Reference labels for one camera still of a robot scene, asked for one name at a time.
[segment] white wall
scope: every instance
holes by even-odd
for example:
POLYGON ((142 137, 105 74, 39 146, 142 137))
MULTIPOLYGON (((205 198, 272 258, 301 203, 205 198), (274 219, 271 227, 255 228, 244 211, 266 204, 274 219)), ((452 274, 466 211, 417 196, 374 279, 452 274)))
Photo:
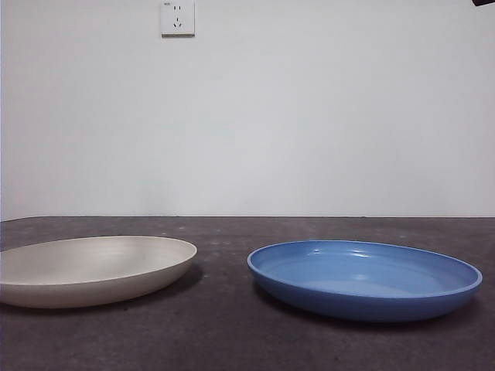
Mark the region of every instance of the white wall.
POLYGON ((495 5, 3 0, 2 214, 495 216, 495 5))

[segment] beige plate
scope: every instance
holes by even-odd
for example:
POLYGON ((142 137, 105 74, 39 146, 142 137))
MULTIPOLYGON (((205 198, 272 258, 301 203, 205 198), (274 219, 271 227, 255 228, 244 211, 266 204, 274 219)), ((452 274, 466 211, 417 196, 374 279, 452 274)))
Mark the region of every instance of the beige plate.
POLYGON ((0 301, 72 308, 121 301, 165 287, 186 273, 191 243, 162 237, 91 237, 0 253, 0 301))

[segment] blue plate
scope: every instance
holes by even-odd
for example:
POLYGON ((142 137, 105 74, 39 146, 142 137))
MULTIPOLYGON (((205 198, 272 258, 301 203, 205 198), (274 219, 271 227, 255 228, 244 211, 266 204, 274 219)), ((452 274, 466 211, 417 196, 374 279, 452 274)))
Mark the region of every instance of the blue plate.
POLYGON ((430 251, 353 241, 299 241, 247 258, 276 298, 321 315, 369 322, 434 318, 467 303, 482 281, 461 260, 430 251))

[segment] dark table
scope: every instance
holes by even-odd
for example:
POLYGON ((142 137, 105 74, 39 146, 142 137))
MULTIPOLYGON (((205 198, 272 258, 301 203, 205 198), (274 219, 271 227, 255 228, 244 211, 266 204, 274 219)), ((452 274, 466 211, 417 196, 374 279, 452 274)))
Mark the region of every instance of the dark table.
POLYGON ((56 217, 2 223, 2 249, 149 235, 198 247, 175 284, 93 308, 0 307, 2 371, 495 370, 495 219, 56 217), (394 243, 474 264, 476 299, 450 315, 384 325, 300 311, 253 284, 246 256, 270 243, 394 243))

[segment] electrical outlet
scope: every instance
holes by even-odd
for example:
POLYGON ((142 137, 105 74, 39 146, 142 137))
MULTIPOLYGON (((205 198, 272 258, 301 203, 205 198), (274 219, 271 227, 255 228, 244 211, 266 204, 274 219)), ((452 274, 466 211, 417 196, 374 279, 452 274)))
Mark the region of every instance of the electrical outlet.
POLYGON ((194 36, 194 0, 162 0, 162 37, 194 36))

